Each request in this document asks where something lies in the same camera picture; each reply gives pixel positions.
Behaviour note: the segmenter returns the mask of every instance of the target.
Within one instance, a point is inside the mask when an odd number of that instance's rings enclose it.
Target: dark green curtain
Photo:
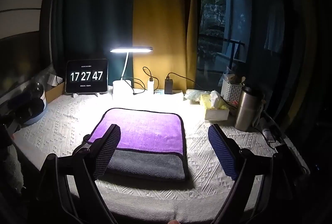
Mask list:
[[[52,57],[56,59],[56,71],[63,74],[68,60],[107,58],[109,84],[120,79],[126,54],[110,50],[132,46],[133,0],[56,0],[54,4],[58,26],[54,29],[57,37],[52,51],[57,54]],[[131,57],[126,75],[133,75]]]

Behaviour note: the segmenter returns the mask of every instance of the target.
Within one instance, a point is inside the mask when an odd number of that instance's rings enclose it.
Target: purple towel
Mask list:
[[[107,171],[158,180],[186,180],[187,156],[183,122],[173,113],[112,108],[105,112],[88,142],[102,137],[111,124],[121,139]]]

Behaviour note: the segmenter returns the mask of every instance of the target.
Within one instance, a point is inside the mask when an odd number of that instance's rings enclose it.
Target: digital clock display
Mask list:
[[[66,93],[107,92],[106,59],[75,60],[67,63]]]

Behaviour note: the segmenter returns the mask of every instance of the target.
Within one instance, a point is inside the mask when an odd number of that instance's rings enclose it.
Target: black power adapter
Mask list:
[[[173,80],[168,76],[165,78],[165,94],[171,95],[173,93]]]

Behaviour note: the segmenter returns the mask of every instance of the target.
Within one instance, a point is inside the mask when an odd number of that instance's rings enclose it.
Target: lamp base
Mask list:
[[[132,94],[131,80],[113,81],[113,100],[120,100]]]

